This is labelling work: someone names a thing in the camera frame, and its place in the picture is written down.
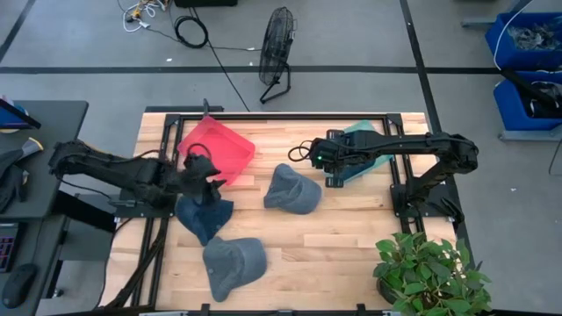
butcher block tabletop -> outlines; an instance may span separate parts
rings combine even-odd
[[[145,113],[134,154],[158,149],[167,113]],[[401,113],[406,134],[426,133],[423,113]],[[380,262],[375,243],[401,232],[394,216],[389,187],[389,162],[345,184],[342,189],[324,186],[322,170],[310,161],[291,162],[287,152],[303,140],[326,137],[328,129],[344,129],[359,120],[347,119],[244,119],[220,120],[256,145],[254,159],[235,182],[220,188],[222,197],[234,201],[232,218],[217,235],[224,240],[254,237],[262,241],[268,268],[257,281],[231,291],[227,300],[213,300],[205,272],[203,247],[177,218],[169,222],[159,283],[157,310],[199,310],[209,303],[212,310],[355,310],[364,303],[368,310],[390,307],[376,290],[372,271]],[[197,124],[187,120],[185,137]],[[382,120],[372,120],[383,133]],[[176,127],[172,127],[167,153],[171,156]],[[402,181],[403,163],[397,161]],[[431,168],[431,155],[410,156],[416,176]],[[295,215],[265,209],[263,197],[274,168],[286,163],[318,183],[323,197],[316,210]],[[453,226],[446,218],[424,218],[429,240],[454,243]],[[115,236],[107,264],[106,286],[101,305],[111,301],[134,272],[141,251],[145,219],[133,219]],[[158,231],[156,221],[154,236]],[[145,275],[141,303],[147,301],[151,269]]]

concrete floor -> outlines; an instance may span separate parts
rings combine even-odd
[[[121,0],[130,6],[133,0]],[[465,30],[462,17],[495,14],[509,0],[409,0],[426,67],[492,67],[483,30]],[[414,67],[398,0],[240,0],[233,8],[198,10],[215,46],[260,47],[270,13],[286,5],[298,19],[289,62],[294,66]],[[0,42],[25,1],[0,0]],[[536,0],[529,11],[562,11],[559,0]],[[173,18],[187,14],[174,7]],[[187,49],[152,32],[125,33],[115,0],[36,0],[2,69],[66,67],[212,66],[208,49]],[[161,12],[148,21],[173,34]],[[197,31],[189,26],[184,34]],[[259,53],[221,50],[225,66],[256,66]],[[252,111],[426,111],[416,73],[334,72],[293,74],[289,94],[262,106],[256,73],[231,74]],[[429,75],[443,130],[461,133],[480,148],[479,169],[457,176],[472,251],[492,279],[492,307],[562,312],[562,180],[548,175],[554,143],[503,143],[492,95],[498,75]],[[244,111],[220,73],[0,75],[0,92],[14,99],[87,100],[80,138],[115,154],[130,155],[141,115],[151,105],[197,105],[206,97],[227,111]],[[557,162],[555,169],[562,172]],[[108,193],[115,188],[87,177],[70,181]],[[104,266],[65,263],[63,298],[42,302],[39,314],[87,310],[97,302]],[[87,277],[89,282],[78,282]]]

blue storage bin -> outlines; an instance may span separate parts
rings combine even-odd
[[[486,41],[492,55],[501,30],[506,23],[515,15],[515,13],[502,13],[498,15],[494,26],[486,33]],[[531,28],[535,24],[544,24],[553,18],[562,16],[562,13],[521,13],[509,26],[520,26]],[[562,42],[562,35],[558,35],[558,40]],[[516,70],[537,70],[537,69],[555,69],[562,65],[562,50],[523,50],[517,49],[515,42],[508,30],[501,35],[496,62],[500,68],[512,68]]]
[[[517,74],[530,83],[545,81],[562,84],[562,73],[518,71]],[[562,124],[562,118],[530,118],[525,112],[519,91],[509,80],[495,87],[494,97],[503,125],[508,131],[550,131]]]

plant pot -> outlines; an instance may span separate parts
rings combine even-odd
[[[396,297],[394,296],[393,288],[383,279],[377,279],[377,291],[386,302],[394,304]]]

